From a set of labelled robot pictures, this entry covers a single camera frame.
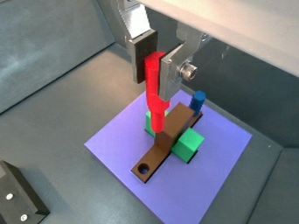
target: purple mat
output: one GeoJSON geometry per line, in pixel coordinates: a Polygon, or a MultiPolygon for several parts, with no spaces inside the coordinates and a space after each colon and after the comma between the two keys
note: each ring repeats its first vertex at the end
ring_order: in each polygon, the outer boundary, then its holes
{"type": "MultiPolygon", "coordinates": [[[[172,98],[190,105],[191,96],[180,91],[172,98]]],[[[154,144],[146,133],[146,94],[142,94],[86,146],[114,172],[126,187],[164,223],[199,223],[221,190],[251,135],[210,107],[194,129],[205,136],[190,164],[174,154],[144,184],[131,172],[154,144]]]]}

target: green block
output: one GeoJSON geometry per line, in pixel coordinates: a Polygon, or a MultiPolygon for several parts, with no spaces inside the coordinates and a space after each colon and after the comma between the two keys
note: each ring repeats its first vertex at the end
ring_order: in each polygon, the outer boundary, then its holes
{"type": "Polygon", "coordinates": [[[190,163],[203,140],[205,137],[194,129],[188,128],[179,138],[176,145],[172,147],[172,153],[186,163],[190,163]]]}
{"type": "Polygon", "coordinates": [[[151,124],[151,112],[150,111],[147,111],[147,113],[146,113],[144,130],[152,137],[155,137],[155,132],[152,130],[152,124],[151,124]]]}

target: blue block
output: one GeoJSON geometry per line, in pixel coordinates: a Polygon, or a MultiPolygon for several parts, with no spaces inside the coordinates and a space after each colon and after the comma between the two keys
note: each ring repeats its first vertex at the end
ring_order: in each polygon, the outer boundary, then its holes
{"type": "Polygon", "coordinates": [[[191,98],[191,105],[190,108],[194,110],[194,116],[196,116],[202,111],[202,104],[206,100],[206,93],[201,90],[196,91],[191,98]]]}

